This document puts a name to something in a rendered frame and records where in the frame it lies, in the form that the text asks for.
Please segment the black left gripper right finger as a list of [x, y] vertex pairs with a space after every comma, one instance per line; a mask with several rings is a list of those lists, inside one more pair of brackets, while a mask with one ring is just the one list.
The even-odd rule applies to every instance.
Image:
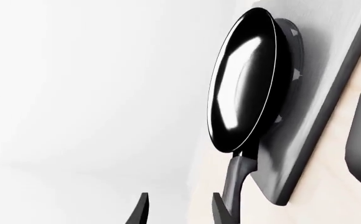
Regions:
[[214, 224], [237, 224], [229, 214], [219, 193], [212, 195], [212, 214]]

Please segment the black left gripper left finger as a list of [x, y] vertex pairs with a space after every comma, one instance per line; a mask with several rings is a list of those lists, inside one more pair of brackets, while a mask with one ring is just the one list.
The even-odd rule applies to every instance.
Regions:
[[125, 224], [147, 224], [149, 215], [149, 194], [143, 192]]

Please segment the flat black stove plate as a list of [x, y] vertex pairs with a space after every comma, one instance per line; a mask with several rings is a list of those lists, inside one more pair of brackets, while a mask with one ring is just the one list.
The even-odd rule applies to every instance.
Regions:
[[361, 55], [361, 0], [259, 0], [253, 6], [293, 22], [304, 45], [296, 88], [281, 121], [262, 139], [252, 173], [268, 201], [284, 206]]

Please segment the black frying pan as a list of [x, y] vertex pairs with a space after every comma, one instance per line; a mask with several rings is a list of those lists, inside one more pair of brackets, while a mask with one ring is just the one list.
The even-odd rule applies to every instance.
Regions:
[[228, 33], [213, 69], [207, 125], [214, 147], [232, 154], [221, 212], [240, 224], [241, 189], [258, 168], [260, 139], [284, 104], [291, 79], [291, 52], [273, 16], [260, 7], [244, 13]]

